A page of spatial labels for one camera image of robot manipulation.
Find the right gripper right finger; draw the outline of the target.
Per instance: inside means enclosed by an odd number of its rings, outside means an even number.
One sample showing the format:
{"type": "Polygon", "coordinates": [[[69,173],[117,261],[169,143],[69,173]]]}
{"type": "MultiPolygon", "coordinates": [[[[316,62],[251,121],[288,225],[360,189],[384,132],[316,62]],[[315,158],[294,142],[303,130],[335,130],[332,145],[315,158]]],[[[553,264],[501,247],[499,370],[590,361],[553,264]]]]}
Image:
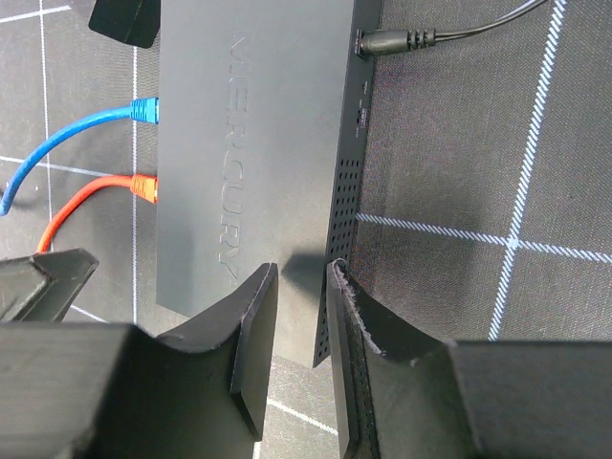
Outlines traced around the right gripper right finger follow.
{"type": "Polygon", "coordinates": [[[607,458],[611,346],[438,340],[327,268],[343,458],[607,458]]]}

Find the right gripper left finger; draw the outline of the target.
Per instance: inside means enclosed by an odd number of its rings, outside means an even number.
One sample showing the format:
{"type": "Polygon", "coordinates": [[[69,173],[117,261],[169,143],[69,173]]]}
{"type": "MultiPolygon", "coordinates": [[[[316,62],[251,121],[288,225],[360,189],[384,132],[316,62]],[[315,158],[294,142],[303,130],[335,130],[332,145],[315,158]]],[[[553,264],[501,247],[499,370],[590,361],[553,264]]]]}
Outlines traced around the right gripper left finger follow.
{"type": "Polygon", "coordinates": [[[127,323],[1,328],[5,458],[249,458],[263,436],[278,268],[152,337],[127,323]]]}

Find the black network switch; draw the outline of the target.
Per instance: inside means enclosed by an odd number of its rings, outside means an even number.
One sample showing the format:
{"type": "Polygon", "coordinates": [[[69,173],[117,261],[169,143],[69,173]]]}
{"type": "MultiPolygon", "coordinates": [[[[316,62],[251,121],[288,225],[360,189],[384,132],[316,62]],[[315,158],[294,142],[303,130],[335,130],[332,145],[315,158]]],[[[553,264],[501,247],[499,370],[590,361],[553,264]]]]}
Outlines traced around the black network switch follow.
{"type": "Polygon", "coordinates": [[[273,351],[329,353],[326,267],[356,233],[378,1],[161,4],[157,291],[186,317],[279,271],[273,351]]]}

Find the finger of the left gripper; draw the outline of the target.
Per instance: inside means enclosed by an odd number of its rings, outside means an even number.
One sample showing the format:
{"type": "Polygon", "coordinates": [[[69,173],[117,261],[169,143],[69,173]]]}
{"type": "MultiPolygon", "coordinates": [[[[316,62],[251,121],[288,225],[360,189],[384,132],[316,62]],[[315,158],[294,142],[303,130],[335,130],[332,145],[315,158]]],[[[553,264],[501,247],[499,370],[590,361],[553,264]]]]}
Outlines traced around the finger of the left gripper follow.
{"type": "Polygon", "coordinates": [[[98,267],[84,249],[1,261],[3,321],[61,321],[98,267]]]}

